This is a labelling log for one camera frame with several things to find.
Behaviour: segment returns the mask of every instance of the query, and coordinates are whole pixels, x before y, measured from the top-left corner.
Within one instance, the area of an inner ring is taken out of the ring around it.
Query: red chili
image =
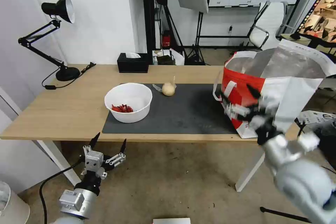
[[[131,113],[133,112],[133,109],[130,106],[127,106],[127,104],[122,104],[121,106],[114,106],[112,104],[112,110],[116,111],[116,112],[120,112],[120,113]]]

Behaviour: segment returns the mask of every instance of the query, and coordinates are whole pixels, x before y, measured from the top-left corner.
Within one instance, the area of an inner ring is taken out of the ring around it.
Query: office chair
[[[280,41],[277,40],[276,35],[280,27],[287,26],[294,30],[293,27],[284,24],[287,8],[286,2],[260,3],[259,12],[247,35],[258,49],[266,50],[277,47]]]

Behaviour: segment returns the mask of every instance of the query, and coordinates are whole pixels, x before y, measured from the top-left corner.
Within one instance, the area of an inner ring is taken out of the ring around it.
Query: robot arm
[[[297,141],[288,141],[274,126],[277,105],[262,97],[251,86],[258,100],[244,108],[231,104],[221,93],[227,113],[238,120],[248,121],[258,135],[258,144],[265,151],[266,165],[274,176],[275,186],[314,224],[336,223],[336,187],[318,164],[304,159],[306,152],[317,148],[319,138],[313,133],[302,134]]]
[[[89,219],[100,193],[100,183],[107,177],[107,171],[113,170],[126,160],[126,139],[120,153],[113,157],[101,152],[93,151],[99,134],[94,137],[88,146],[84,146],[85,168],[81,175],[83,180],[75,185],[74,190],[65,190],[59,199],[61,212],[67,216],[61,217],[54,224],[83,224]]]

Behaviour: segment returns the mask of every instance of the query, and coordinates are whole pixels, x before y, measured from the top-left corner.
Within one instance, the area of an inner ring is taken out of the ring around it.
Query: white table leg
[[[243,174],[238,179],[235,184],[236,191],[240,192],[246,186],[246,184],[250,181],[254,173],[258,170],[261,164],[264,162],[265,152],[262,148],[259,148],[258,153],[255,155],[253,160],[249,162],[248,167],[246,167]]]
[[[37,141],[44,151],[51,157],[54,163],[60,168],[60,170],[64,170],[70,167],[68,161],[65,159],[63,154],[57,148],[53,141]],[[74,172],[73,169],[66,171],[64,175],[68,178],[72,185],[76,185],[81,180],[78,175]]]

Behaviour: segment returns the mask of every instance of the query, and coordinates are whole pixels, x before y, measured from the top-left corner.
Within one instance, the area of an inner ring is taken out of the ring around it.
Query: white bowl
[[[149,112],[153,95],[152,91],[143,84],[125,83],[112,88],[104,98],[105,106],[118,121],[135,123],[144,119]],[[120,113],[111,109],[122,104],[133,109],[131,113]]]

